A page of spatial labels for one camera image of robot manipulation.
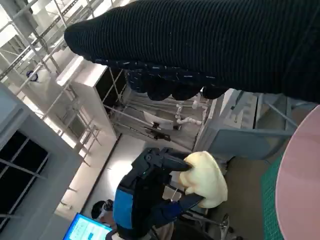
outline robotic hand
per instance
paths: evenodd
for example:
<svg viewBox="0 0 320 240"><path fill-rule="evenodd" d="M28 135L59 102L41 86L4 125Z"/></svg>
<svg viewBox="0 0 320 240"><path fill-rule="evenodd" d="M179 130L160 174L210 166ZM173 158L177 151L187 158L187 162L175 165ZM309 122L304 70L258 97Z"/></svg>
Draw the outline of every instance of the robotic hand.
<svg viewBox="0 0 320 240"><path fill-rule="evenodd" d="M204 199L195 193L179 201L163 199L165 186L172 178L170 173L192 168L183 160L186 156L188 153L171 148L146 148L132 163L132 170L117 188L113 204L113 218L121 239L141 239L153 226L160 228L175 221ZM110 232L106 239L114 239L115 233Z"/></svg>

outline gray panel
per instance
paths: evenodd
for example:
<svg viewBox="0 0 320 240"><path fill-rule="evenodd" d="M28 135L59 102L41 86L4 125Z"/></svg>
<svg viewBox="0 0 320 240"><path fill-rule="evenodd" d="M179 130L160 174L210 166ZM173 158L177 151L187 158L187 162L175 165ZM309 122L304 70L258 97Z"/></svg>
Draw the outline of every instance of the gray panel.
<svg viewBox="0 0 320 240"><path fill-rule="evenodd" d="M270 152L270 145L264 136L222 129L218 132L208 151L211 154L261 159Z"/></svg>

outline yellow sponge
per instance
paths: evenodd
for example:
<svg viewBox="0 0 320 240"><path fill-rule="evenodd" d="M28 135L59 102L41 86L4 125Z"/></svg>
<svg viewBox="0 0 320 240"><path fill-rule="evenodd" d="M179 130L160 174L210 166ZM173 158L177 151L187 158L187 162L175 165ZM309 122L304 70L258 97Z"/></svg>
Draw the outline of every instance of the yellow sponge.
<svg viewBox="0 0 320 240"><path fill-rule="evenodd" d="M205 197L198 206L215 208L228 199L228 187L216 160L207 152L194 152L185 158L192 169L180 173L180 181L186 187L185 194L196 193Z"/></svg>

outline monitor screen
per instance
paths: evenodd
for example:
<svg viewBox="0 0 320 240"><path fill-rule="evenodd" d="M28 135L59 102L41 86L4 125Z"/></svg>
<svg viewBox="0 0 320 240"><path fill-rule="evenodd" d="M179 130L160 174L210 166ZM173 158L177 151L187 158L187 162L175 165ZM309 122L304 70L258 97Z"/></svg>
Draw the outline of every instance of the monitor screen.
<svg viewBox="0 0 320 240"><path fill-rule="evenodd" d="M105 240L112 229L77 213L63 240Z"/></svg>

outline table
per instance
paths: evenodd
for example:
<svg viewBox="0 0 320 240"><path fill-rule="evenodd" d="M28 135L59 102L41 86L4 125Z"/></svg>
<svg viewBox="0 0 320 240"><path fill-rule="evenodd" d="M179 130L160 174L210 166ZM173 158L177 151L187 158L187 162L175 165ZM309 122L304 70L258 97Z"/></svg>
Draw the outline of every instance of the table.
<svg viewBox="0 0 320 240"><path fill-rule="evenodd" d="M320 239L320 106L303 120L284 152L275 207L285 240Z"/></svg>

